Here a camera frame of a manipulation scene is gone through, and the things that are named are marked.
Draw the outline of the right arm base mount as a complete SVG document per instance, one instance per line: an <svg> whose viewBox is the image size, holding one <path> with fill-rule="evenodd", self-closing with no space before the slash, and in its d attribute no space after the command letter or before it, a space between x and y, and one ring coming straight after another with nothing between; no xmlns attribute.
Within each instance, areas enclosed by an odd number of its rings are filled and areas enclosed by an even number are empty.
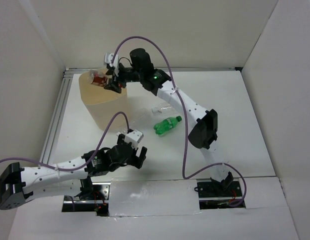
<svg viewBox="0 0 310 240"><path fill-rule="evenodd" d="M199 198L199 208L201 210L229 209L234 208L230 203L237 204L243 196L240 182L233 181L226 190L219 190L208 180L198 181L194 187Z"/></svg>

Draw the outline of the red label bottle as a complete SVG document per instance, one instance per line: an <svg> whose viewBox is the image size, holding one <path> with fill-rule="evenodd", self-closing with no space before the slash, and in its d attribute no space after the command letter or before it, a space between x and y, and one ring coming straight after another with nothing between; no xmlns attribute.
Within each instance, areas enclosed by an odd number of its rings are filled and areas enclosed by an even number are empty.
<svg viewBox="0 0 310 240"><path fill-rule="evenodd" d="M110 75L106 75L101 71L90 70L88 73L87 82L91 85L105 87L109 83L110 79Z"/></svg>

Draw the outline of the green soda bottle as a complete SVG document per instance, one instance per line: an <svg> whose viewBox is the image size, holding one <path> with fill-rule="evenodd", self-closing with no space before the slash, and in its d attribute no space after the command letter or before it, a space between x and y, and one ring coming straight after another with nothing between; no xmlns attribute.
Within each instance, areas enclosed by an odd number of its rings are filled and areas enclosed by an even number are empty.
<svg viewBox="0 0 310 240"><path fill-rule="evenodd" d="M182 117L180 115L176 117L168 117L163 121L156 123L153 126L153 129L158 136L163 136L170 130L174 129L181 121Z"/></svg>

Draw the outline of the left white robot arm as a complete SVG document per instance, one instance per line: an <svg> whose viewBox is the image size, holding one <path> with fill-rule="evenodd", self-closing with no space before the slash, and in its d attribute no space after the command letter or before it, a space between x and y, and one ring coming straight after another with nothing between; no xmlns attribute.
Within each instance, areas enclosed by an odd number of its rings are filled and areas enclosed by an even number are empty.
<svg viewBox="0 0 310 240"><path fill-rule="evenodd" d="M140 169L147 148L139 140L120 134L112 148L90 151L52 167L9 164L0 175L0 210L18 208L37 198L66 195L87 200L94 193L93 177L105 176L120 167Z"/></svg>

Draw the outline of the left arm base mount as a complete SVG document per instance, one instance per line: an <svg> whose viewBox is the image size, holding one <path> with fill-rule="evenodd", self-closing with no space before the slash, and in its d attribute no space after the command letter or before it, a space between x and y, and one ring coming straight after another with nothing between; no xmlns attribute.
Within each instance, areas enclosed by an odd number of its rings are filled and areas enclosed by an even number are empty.
<svg viewBox="0 0 310 240"><path fill-rule="evenodd" d="M99 217L109 217L111 182L93 182L93 190L81 196L64 196L62 213L95 213Z"/></svg>

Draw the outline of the clear crushed bottle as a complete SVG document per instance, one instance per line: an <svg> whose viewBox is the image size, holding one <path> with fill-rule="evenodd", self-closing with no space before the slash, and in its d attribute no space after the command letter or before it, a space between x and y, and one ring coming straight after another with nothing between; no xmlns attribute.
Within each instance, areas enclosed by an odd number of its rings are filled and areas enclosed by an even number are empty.
<svg viewBox="0 0 310 240"><path fill-rule="evenodd" d="M153 128L152 125L153 114L149 108L139 108L131 112L128 116L128 124L124 122L119 127L121 133L127 133L128 129L130 130L139 130L143 132L144 130L151 130Z"/></svg>

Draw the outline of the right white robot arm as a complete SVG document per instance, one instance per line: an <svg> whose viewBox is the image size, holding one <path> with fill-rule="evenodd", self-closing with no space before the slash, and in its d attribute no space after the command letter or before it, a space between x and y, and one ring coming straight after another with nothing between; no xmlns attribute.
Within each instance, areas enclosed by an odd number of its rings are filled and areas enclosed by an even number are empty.
<svg viewBox="0 0 310 240"><path fill-rule="evenodd" d="M188 143L199 149L209 164L221 162L215 146L218 138L218 113L214 109L207 110L200 106L173 84L171 76L161 69L154 68L145 49L136 48L129 56L130 67L124 67L117 54L105 54L108 82L104 89L120 94L127 83L141 83L145 90L184 115Z"/></svg>

